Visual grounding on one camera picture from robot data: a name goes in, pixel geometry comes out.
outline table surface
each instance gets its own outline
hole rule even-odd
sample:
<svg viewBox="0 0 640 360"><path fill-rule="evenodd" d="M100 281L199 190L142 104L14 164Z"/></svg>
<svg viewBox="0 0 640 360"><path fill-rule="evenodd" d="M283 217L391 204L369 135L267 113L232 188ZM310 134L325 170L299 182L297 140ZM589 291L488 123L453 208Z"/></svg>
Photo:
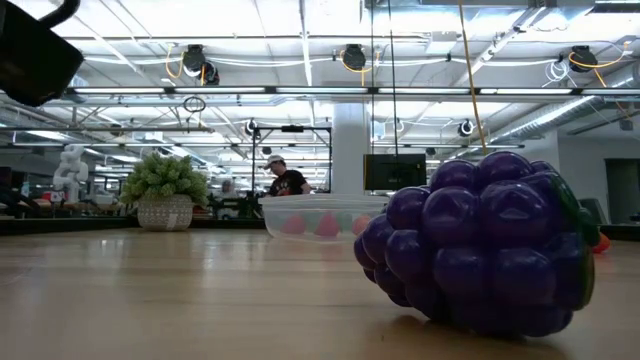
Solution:
<svg viewBox="0 0 640 360"><path fill-rule="evenodd" d="M639 243L597 257L568 329L519 341L425 322L352 257L259 230L0 238L1 358L638 359Z"/></svg>

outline green plant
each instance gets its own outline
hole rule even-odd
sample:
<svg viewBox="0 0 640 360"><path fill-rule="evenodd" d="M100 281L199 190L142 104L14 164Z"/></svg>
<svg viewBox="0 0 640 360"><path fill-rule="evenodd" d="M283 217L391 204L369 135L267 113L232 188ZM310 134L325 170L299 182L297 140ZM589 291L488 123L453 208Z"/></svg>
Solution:
<svg viewBox="0 0 640 360"><path fill-rule="evenodd" d="M181 160L157 153L136 164L122 188L121 201L132 204L141 198L158 200L171 195L189 195L200 205L207 204L207 178L191 168L191 158Z"/></svg>

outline plastic bowl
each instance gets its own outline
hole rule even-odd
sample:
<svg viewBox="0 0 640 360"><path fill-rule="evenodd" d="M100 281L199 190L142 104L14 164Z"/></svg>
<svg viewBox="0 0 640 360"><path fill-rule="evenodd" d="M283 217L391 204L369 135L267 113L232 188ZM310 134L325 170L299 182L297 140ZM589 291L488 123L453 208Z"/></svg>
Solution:
<svg viewBox="0 0 640 360"><path fill-rule="evenodd" d="M271 236L335 242L355 241L388 201L380 196L317 194L263 198L259 203Z"/></svg>

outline plastic grapes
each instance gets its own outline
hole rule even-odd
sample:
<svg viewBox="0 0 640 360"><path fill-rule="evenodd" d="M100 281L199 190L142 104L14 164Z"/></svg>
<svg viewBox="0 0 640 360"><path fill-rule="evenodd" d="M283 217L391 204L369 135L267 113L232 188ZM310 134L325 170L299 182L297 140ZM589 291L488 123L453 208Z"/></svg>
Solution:
<svg viewBox="0 0 640 360"><path fill-rule="evenodd" d="M540 337L589 303L599 237L550 164L496 152L398 191L354 251L399 306L482 335Z"/></svg>

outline woven basket pot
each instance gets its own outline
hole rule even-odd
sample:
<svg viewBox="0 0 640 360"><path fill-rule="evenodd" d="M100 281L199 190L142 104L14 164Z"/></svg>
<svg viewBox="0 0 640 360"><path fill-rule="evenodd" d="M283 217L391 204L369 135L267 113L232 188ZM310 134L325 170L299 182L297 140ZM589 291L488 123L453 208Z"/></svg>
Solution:
<svg viewBox="0 0 640 360"><path fill-rule="evenodd" d="M193 202L188 195L138 202L138 223L145 230L182 231L191 225L192 217Z"/></svg>

